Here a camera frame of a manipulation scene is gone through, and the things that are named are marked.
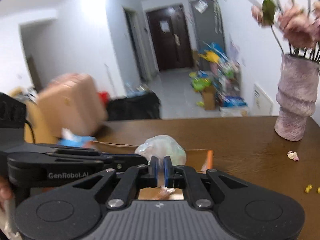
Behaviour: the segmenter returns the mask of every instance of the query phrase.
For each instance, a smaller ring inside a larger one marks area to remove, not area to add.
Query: white wall
[[[61,74],[87,73],[95,79],[98,90],[111,96],[125,95],[105,4],[106,0],[66,0],[58,7],[58,19],[40,26],[29,39],[44,86]]]
[[[182,4],[186,15],[191,49],[197,49],[196,35],[192,23],[192,11],[188,0],[141,0],[144,11],[152,11],[170,5]]]
[[[43,9],[0,19],[0,92],[33,85],[20,38],[20,25],[55,19],[57,11]]]
[[[276,101],[280,79],[281,50],[270,28],[261,29],[251,15],[251,4],[247,0],[218,0],[223,18],[227,52],[230,38],[240,47],[239,63],[242,65],[243,97],[249,106],[253,105],[253,84],[257,83],[273,100],[273,115],[278,115]],[[282,6],[289,0],[281,0]],[[307,0],[296,0],[307,7]],[[276,30],[285,52],[289,51],[288,42]],[[320,100],[313,118],[320,123]]]
[[[137,13],[140,27],[138,36],[141,37],[140,49],[143,64],[147,71],[149,71],[149,75],[154,75],[157,72],[157,68],[153,62],[152,47],[148,34],[144,31],[146,23],[141,2],[139,0],[107,0],[107,19],[121,76],[124,84],[128,83],[132,87],[135,87],[140,84],[140,78],[132,50],[124,8]]]

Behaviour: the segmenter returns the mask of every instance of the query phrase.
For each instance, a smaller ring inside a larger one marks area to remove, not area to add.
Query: pink vase
[[[275,130],[289,141],[303,137],[307,117],[314,114],[319,84],[319,64],[290,55],[282,56],[277,102],[281,106]]]

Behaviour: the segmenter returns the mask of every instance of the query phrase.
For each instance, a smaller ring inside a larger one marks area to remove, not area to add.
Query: gray floor
[[[196,105],[201,95],[190,85],[190,69],[161,72],[148,84],[161,100],[163,119],[221,117],[219,110],[205,111]]]

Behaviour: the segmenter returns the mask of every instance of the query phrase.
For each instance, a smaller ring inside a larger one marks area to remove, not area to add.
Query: pink suitcase
[[[91,136],[107,119],[94,81],[87,74],[69,74],[50,83],[40,92],[37,104],[52,135],[59,138],[62,128],[76,135]]]

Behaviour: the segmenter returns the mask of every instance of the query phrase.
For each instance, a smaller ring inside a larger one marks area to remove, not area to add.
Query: black bag
[[[160,119],[160,100],[154,92],[110,101],[108,121]]]

